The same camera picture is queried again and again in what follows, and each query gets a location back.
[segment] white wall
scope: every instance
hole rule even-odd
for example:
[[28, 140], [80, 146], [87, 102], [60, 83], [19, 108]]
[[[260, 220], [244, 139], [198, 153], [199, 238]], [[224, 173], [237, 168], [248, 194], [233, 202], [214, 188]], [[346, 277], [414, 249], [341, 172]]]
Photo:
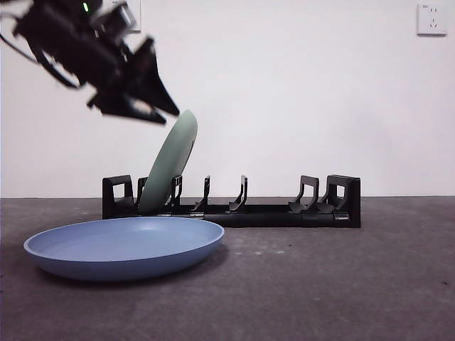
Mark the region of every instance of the white wall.
[[[251, 195], [295, 195], [301, 174], [340, 173], [364, 195], [455, 195], [446, 3], [449, 35], [418, 38], [415, 0], [143, 0], [129, 42], [155, 37], [164, 84], [199, 121], [183, 194], [207, 174], [224, 196], [241, 174]], [[2, 54], [2, 197], [99, 197], [105, 176], [148, 174], [174, 119], [102, 117], [91, 89]]]

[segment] wall socket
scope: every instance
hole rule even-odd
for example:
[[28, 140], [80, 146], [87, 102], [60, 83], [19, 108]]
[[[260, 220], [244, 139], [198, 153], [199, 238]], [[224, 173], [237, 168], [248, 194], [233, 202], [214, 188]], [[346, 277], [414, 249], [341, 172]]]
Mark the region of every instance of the wall socket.
[[442, 4], [420, 4], [417, 7], [417, 34], [419, 36], [445, 36], [447, 10]]

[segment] plate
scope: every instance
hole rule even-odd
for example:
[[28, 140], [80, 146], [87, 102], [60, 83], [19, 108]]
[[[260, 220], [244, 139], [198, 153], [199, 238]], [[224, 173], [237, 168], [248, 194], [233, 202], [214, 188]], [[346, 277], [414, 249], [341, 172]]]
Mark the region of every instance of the plate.
[[23, 247], [43, 270], [80, 281], [163, 276], [201, 262], [221, 243], [215, 223], [177, 217], [133, 217], [57, 227]]
[[180, 114], [169, 132], [145, 183], [138, 211], [141, 215], [159, 211], [171, 194], [172, 179], [182, 175], [198, 134], [193, 113]]

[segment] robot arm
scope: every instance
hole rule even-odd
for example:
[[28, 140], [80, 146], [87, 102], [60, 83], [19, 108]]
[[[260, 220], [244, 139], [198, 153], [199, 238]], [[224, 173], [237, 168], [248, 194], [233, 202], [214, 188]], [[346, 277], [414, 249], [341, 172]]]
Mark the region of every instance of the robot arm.
[[[147, 37], [133, 53], [124, 42], [135, 24], [127, 4], [97, 16], [101, 5], [102, 0], [34, 0], [22, 18], [15, 18], [13, 35], [23, 36], [37, 63], [66, 87], [77, 89], [87, 82], [95, 87], [89, 107], [164, 124], [156, 108], [174, 115], [179, 110], [159, 77], [154, 40]], [[46, 55], [74, 74], [79, 84], [55, 69]]]

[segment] green plate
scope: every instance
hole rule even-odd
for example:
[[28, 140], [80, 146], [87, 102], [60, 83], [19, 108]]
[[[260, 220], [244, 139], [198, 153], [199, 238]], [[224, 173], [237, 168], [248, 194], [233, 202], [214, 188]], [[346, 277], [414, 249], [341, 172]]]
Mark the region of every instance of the green plate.
[[154, 213], [166, 203], [172, 179], [182, 175], [197, 134], [198, 122], [193, 113], [186, 110], [178, 117], [151, 168], [139, 201], [139, 214]]

